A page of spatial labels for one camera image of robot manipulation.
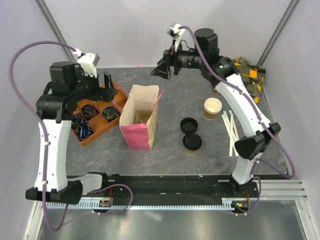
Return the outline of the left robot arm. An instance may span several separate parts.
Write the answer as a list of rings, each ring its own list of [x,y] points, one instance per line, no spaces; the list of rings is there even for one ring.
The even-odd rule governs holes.
[[[109,72],[104,72],[104,86],[99,76],[89,74],[83,64],[60,61],[50,68],[51,81],[36,102],[36,116],[40,118],[40,155],[38,175],[34,186],[27,189],[28,200],[76,205],[83,195],[94,192],[106,196],[110,185],[106,174],[90,172],[84,176],[67,178],[67,144],[73,113],[82,100],[110,103],[117,90]]]

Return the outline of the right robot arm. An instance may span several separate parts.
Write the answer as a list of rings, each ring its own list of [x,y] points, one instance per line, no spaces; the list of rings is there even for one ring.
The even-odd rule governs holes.
[[[249,95],[233,61],[220,55],[218,36],[211,28],[192,31],[194,48],[183,50],[181,38],[187,26],[178,23],[167,33],[173,38],[172,45],[163,53],[162,59],[151,71],[151,75],[170,79],[182,68],[199,69],[203,78],[228,102],[238,118],[245,136],[234,144],[238,158],[229,184],[229,191],[235,197],[247,191],[252,180],[252,170],[271,140],[280,132],[280,125],[272,123],[258,108]]]

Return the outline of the brown pulp cup carrier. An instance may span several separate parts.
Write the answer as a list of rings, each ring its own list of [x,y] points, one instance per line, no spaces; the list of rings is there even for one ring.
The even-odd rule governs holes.
[[[151,115],[153,113],[153,110],[149,109],[141,109],[137,110],[134,113],[134,124],[147,124],[148,120],[150,119]]]

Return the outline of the pink and cream paper bag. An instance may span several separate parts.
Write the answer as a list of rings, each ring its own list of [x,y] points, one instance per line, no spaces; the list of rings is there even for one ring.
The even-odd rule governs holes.
[[[163,90],[158,85],[134,84],[120,111],[119,127],[131,150],[150,151],[155,141],[158,103]]]

